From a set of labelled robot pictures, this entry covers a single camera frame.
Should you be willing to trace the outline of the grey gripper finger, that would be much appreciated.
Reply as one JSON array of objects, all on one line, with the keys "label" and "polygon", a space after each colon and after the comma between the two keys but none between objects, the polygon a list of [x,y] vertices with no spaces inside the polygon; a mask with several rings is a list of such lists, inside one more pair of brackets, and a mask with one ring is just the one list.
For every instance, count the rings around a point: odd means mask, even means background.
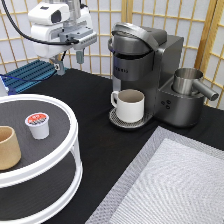
[{"label": "grey gripper finger", "polygon": [[57,58],[51,58],[53,62],[54,68],[58,75],[62,76],[65,74],[65,67],[62,61],[58,60]]},{"label": "grey gripper finger", "polygon": [[84,63],[84,49],[76,51],[76,60],[78,64]]}]

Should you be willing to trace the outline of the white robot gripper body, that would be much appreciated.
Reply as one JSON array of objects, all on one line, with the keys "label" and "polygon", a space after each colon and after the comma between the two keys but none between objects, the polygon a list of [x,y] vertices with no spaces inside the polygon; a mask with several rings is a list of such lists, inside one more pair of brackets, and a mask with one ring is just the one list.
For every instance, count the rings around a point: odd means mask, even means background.
[{"label": "white robot gripper body", "polygon": [[70,48],[79,51],[97,41],[89,8],[80,2],[40,2],[28,18],[31,36],[46,41],[33,43],[40,57],[52,58]]}]

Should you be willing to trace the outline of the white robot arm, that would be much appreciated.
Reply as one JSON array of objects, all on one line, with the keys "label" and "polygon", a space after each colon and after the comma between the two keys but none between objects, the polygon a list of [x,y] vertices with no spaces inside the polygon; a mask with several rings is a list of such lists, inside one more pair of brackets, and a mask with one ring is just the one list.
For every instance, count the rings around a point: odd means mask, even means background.
[{"label": "white robot arm", "polygon": [[89,9],[80,0],[43,0],[28,13],[36,54],[50,59],[58,75],[65,74],[63,59],[73,48],[78,64],[84,63],[84,49],[97,41]]}]

